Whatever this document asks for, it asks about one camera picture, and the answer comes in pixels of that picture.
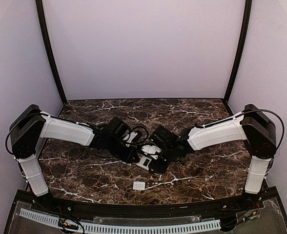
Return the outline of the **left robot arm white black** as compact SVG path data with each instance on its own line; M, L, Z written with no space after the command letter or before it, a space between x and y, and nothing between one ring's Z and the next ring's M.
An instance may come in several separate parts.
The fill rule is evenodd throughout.
M131 130L120 118L114 117L108 124L88 125L52 116L32 104L11 124L5 139L5 148L15 157L37 197L49 192L36 155L36 146L41 138L107 150L125 163L140 161L132 143Z

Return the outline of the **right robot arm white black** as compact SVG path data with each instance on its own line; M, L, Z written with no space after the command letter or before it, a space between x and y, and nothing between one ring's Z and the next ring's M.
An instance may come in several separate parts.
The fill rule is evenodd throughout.
M253 104L228 118L202 126L183 129L178 135L158 126L149 140L160 152L149 164L149 170L163 174L171 162L182 156L213 145L242 140L248 144L251 162L245 183L245 192L257 194L282 141L276 140L276 126L266 116L268 110Z

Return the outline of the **white battery cover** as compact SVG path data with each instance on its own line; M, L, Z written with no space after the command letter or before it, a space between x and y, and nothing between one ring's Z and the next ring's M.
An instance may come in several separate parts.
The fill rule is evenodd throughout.
M143 181L134 181L133 182L133 190L135 190L135 191L144 191L145 190L145 182L143 182Z

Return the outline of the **white remote control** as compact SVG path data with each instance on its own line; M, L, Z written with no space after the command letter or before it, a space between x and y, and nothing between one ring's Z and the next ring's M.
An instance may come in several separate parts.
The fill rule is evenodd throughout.
M143 156L143 155L138 155L138 156L142 156L143 158L141 160L139 160L139 162L135 163L135 165L142 168L142 169L149 171L149 164L153 160L153 158Z

